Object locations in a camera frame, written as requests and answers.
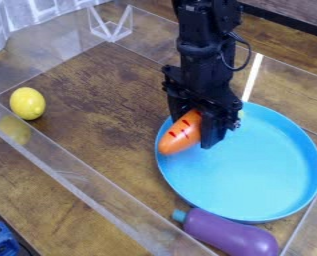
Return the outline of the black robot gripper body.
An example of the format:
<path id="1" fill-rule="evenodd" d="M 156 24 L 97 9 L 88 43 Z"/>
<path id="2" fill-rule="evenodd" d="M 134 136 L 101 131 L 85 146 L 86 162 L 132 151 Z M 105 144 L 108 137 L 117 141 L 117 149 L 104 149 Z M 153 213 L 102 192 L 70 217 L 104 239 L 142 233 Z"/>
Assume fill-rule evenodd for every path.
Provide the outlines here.
<path id="1" fill-rule="evenodd" d="M 200 47 L 178 41 L 181 66 L 165 65 L 164 90 L 185 90 L 194 95 L 198 110 L 240 111 L 243 103 L 231 89 L 235 67 L 236 43 L 232 39 Z"/>

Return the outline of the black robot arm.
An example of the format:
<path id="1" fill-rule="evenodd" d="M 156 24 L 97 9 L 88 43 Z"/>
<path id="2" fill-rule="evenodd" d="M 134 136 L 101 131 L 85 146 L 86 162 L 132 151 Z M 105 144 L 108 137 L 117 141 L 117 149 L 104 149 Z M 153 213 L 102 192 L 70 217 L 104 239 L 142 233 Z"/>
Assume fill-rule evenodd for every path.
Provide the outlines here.
<path id="1" fill-rule="evenodd" d="M 243 101 L 231 89 L 241 23 L 237 0 L 172 0 L 180 25 L 181 65 L 162 68 L 173 119 L 201 112 L 201 147 L 212 148 L 240 125 Z"/>

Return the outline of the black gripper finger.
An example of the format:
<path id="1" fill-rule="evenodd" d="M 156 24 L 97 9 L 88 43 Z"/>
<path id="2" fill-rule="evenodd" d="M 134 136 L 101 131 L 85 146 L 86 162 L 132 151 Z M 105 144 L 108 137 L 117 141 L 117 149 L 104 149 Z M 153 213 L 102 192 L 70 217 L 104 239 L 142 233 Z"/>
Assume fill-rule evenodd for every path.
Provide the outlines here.
<path id="1" fill-rule="evenodd" d="M 202 110 L 201 117 L 201 147 L 210 149 L 224 140 L 227 132 L 240 127 L 240 112 L 220 109 Z"/>
<path id="2" fill-rule="evenodd" d="M 185 90 L 168 90 L 168 104 L 173 121 L 177 121 L 190 110 L 198 109 L 194 95 Z"/>

